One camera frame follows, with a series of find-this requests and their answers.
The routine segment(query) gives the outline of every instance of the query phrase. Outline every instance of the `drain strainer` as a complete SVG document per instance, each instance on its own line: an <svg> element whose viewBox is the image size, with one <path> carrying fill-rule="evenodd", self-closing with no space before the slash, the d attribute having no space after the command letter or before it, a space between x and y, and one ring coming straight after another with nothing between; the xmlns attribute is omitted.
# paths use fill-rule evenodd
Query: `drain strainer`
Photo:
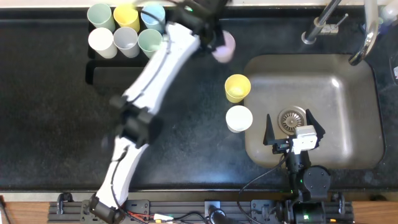
<svg viewBox="0 0 398 224"><path fill-rule="evenodd" d="M307 125L305 111L298 106L291 106L282 110L278 115L278 123L286 134L294 134L294 129Z"/></svg>

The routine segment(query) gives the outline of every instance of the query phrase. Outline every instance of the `faucet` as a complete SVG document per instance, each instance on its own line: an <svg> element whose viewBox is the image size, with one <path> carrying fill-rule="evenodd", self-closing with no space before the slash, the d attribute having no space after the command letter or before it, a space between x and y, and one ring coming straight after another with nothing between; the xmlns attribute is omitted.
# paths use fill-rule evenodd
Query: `faucet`
<svg viewBox="0 0 398 224"><path fill-rule="evenodd" d="M315 43L318 35L333 35L338 33L338 26L348 17L348 15L346 14L345 17L342 18L342 20L340 20L336 25L326 24L326 21L329 19L331 13L337 8L340 2L341 0L331 0L321 15L314 19L309 29L302 34L302 40L305 44ZM366 15L365 41L359 50L348 60L348 63L353 66L359 64L371 51L379 30L377 1L364 0L364 6Z"/></svg>

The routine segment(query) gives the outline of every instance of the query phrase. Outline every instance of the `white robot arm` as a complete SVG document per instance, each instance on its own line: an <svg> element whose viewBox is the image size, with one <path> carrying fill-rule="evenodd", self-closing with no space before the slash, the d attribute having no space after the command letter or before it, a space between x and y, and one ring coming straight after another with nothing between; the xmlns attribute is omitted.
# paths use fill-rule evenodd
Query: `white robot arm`
<svg viewBox="0 0 398 224"><path fill-rule="evenodd" d="M127 200L131 177L142 153L159 132L156 114L181 66L201 45L214 50L224 44L218 35L223 37L221 29L215 27L227 1L179 3L173 22L165 26L168 40L162 42L144 71L117 102L122 111L122 130L114 139L105 180L90 198L90 212L106 223L120 223L126 215L121 206Z"/></svg>

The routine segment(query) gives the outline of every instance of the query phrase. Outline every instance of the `faucet base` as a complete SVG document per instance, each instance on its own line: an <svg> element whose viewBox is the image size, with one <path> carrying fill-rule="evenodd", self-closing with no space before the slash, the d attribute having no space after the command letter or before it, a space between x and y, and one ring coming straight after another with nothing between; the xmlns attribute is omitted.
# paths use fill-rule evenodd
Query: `faucet base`
<svg viewBox="0 0 398 224"><path fill-rule="evenodd" d="M305 32L301 35L301 40L304 42L304 44L313 44L315 43L315 41L317 41L317 38L315 38L314 40L307 40L305 38Z"/></svg>

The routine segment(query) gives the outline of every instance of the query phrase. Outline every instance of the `stainless steel sink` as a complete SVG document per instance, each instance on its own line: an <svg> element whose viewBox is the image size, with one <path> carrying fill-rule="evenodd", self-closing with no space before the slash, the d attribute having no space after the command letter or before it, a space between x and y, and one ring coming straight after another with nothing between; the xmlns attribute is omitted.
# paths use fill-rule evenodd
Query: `stainless steel sink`
<svg viewBox="0 0 398 224"><path fill-rule="evenodd" d="M251 92L244 105L253 113L246 150L260 166L271 167L273 155L262 140L270 114L276 138L305 125L305 109L326 131L320 147L309 152L313 165L332 169L374 167L384 144L373 71L366 62L348 63L349 55L262 55L244 74Z"/></svg>

